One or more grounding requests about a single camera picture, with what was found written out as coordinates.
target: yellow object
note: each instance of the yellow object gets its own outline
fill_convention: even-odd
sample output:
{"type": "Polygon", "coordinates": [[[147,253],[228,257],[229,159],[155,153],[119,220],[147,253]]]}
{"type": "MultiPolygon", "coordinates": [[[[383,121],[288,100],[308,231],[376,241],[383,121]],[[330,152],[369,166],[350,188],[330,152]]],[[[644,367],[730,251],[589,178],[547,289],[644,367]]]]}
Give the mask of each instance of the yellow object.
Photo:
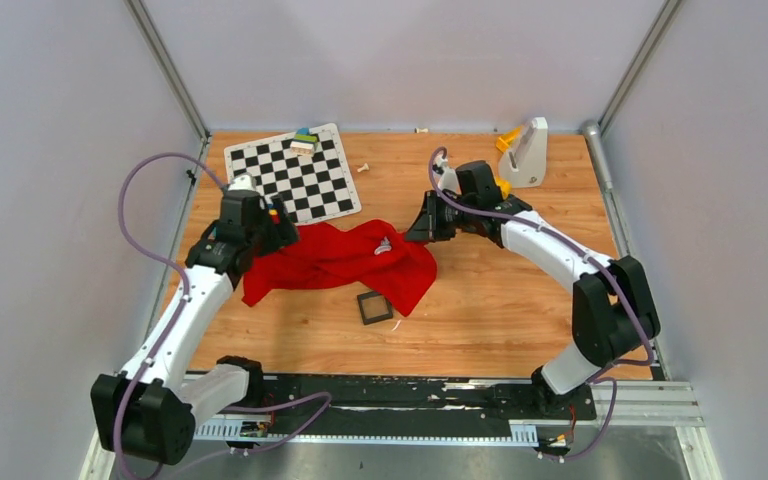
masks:
{"type": "Polygon", "coordinates": [[[519,135],[519,132],[522,131],[522,127],[517,127],[510,132],[499,136],[499,138],[496,139],[496,148],[502,152],[505,153],[505,151],[510,148],[511,143],[514,141],[514,139],[519,135]]]}
{"type": "Polygon", "coordinates": [[[508,198],[511,194],[511,184],[504,178],[494,177],[496,180],[496,186],[502,191],[502,199],[508,198]]]}

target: wood grain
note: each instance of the wood grain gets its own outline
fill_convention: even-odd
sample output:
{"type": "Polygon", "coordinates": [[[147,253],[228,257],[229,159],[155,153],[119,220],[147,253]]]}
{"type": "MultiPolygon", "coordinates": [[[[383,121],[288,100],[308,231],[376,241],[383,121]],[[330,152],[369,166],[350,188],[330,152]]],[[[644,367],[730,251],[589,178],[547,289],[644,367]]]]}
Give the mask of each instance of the wood grain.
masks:
{"type": "MultiPolygon", "coordinates": [[[[219,132],[208,165],[224,178],[226,147],[274,134],[219,132]]],[[[373,218],[407,229],[429,188],[428,156],[439,145],[449,148],[453,166],[479,159],[495,166],[499,157],[494,135],[343,133],[341,138],[353,172],[370,166],[353,173],[363,210],[331,221],[344,230],[373,218]]],[[[550,136],[544,184],[516,193],[568,235],[616,255],[581,136],[550,136]]],[[[218,215],[219,201],[219,190],[204,176],[179,262],[218,215]]],[[[439,265],[437,281],[398,329],[392,330],[402,318],[398,314],[370,326],[361,323],[355,297],[369,289],[358,283],[273,291],[253,308],[240,301],[238,291],[211,323],[191,368],[207,369],[223,355],[241,355],[262,362],[269,372],[522,377],[571,341],[569,295],[528,260],[465,234],[429,249],[439,265]]],[[[171,282],[170,295],[178,279],[171,282]]],[[[641,353],[631,357],[643,358],[641,353]]],[[[640,367],[615,373],[651,378],[640,367]]]]}

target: chessboard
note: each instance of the chessboard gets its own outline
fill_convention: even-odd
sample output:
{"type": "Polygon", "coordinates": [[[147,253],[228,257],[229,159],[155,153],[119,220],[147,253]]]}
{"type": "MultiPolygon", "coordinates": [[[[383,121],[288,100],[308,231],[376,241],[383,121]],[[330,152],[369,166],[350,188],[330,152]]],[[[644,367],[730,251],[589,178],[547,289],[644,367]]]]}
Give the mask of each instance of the chessboard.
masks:
{"type": "Polygon", "coordinates": [[[280,195],[290,220],[309,225],[361,210],[351,169],[333,123],[310,129],[319,142],[310,157],[290,149],[295,133],[276,135],[225,149],[228,181],[248,173],[267,200],[280,195]]]}

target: red cloth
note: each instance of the red cloth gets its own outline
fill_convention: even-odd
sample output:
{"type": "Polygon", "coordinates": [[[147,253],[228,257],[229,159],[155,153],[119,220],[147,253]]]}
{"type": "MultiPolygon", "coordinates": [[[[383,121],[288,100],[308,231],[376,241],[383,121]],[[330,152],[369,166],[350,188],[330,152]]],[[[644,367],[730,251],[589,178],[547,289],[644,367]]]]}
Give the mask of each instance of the red cloth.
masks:
{"type": "Polygon", "coordinates": [[[381,220],[347,232],[327,223],[299,227],[300,240],[254,260],[243,276],[243,301],[252,306],[273,288],[333,288],[359,281],[409,315],[437,278],[437,262],[425,245],[406,242],[381,220]],[[382,240],[391,250],[375,255],[382,240]]]}

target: white wall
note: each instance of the white wall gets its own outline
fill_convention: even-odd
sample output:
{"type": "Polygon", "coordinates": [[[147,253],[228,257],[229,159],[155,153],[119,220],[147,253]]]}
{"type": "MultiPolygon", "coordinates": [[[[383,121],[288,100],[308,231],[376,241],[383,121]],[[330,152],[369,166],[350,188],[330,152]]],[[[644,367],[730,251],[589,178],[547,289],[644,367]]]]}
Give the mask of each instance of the white wall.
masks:
{"type": "MultiPolygon", "coordinates": [[[[0,479],[78,475],[90,385],[143,338],[161,275],[119,234],[119,186],[162,150],[197,141],[123,2],[0,1],[0,479]]],[[[171,248],[183,171],[134,184],[149,246],[171,248]]]]}
{"type": "Polygon", "coordinates": [[[667,363],[725,478],[768,478],[768,2],[685,2],[606,146],[667,363]]]}
{"type": "Polygon", "coordinates": [[[212,129],[577,130],[662,0],[146,0],[212,129]]]}

